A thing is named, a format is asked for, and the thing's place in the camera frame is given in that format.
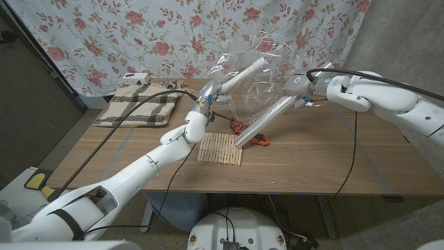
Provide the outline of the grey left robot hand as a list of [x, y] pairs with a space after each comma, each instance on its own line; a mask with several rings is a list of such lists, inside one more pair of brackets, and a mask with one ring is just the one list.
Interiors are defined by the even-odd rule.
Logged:
[[207, 82], [198, 93], [198, 98], [193, 111], [203, 115], [208, 115], [213, 103], [227, 104], [231, 97], [229, 95], [230, 89], [227, 83], [222, 83], [217, 80]]

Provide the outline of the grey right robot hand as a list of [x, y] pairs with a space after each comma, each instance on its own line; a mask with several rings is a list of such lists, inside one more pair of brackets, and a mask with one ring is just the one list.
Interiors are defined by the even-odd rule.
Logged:
[[328, 102], [326, 97], [314, 96], [314, 85], [305, 74], [294, 74], [288, 77], [283, 87], [283, 94], [293, 99], [291, 106], [296, 109], [305, 106], [320, 107]]

